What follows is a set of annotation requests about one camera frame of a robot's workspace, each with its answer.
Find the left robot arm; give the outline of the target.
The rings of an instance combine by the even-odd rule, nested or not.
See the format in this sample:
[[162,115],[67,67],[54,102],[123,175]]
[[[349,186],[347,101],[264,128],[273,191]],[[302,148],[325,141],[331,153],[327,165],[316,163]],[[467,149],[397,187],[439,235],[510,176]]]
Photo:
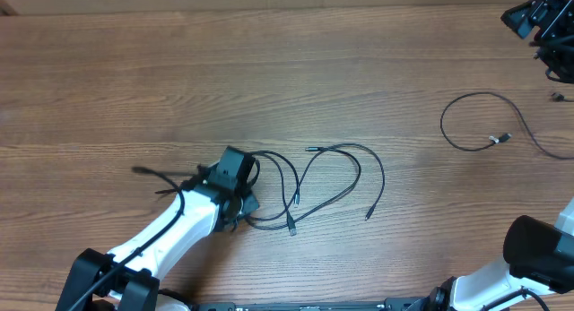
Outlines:
[[96,310],[108,297],[118,301],[113,310],[155,309],[161,280],[187,250],[257,209],[258,173],[253,154],[229,146],[190,179],[170,180],[172,204],[141,232],[107,253],[88,248],[76,257],[57,309]]

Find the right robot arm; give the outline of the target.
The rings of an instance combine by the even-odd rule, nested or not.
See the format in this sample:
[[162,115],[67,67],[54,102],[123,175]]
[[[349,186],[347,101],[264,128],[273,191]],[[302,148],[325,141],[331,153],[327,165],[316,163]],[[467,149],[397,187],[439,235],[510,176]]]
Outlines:
[[[501,17],[520,38],[534,37],[535,56],[547,67],[554,82],[573,82],[573,1],[529,0],[508,9]],[[452,277],[412,310],[508,310],[534,299],[573,289],[573,206],[568,204],[554,224],[526,215],[511,224],[503,253],[478,271]]]

